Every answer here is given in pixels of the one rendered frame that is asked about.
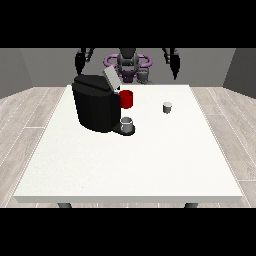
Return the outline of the red pod holder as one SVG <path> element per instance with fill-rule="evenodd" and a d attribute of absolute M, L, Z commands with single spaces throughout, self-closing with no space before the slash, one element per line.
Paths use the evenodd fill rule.
<path fill-rule="evenodd" d="M 129 109 L 133 106 L 133 92 L 130 90 L 122 90 L 119 92 L 120 107 Z"/>

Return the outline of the black coffee machine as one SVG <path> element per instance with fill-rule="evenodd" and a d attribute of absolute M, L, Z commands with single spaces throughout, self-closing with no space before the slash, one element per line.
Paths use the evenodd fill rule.
<path fill-rule="evenodd" d="M 123 136 L 135 133 L 121 130 L 119 92 L 114 92 L 107 79 L 99 75 L 78 75 L 72 83 L 72 92 L 79 122 L 85 128 L 101 133 L 116 132 Z"/>

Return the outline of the pale grey machine lid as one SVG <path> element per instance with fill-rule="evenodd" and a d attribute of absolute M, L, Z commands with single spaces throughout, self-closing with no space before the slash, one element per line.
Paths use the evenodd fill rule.
<path fill-rule="evenodd" d="M 105 78 L 107 79 L 111 89 L 113 91 L 116 91 L 120 87 L 121 81 L 120 81 L 114 67 L 109 66 L 109 67 L 105 68 L 102 71 L 102 73 L 105 76 Z"/>

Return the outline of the small grey cup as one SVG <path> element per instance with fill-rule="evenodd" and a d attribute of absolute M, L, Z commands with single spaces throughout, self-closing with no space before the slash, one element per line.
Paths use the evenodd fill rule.
<path fill-rule="evenodd" d="M 124 133 L 131 132 L 133 129 L 133 120 L 130 117 L 123 117 L 120 119 L 120 125 Z"/>

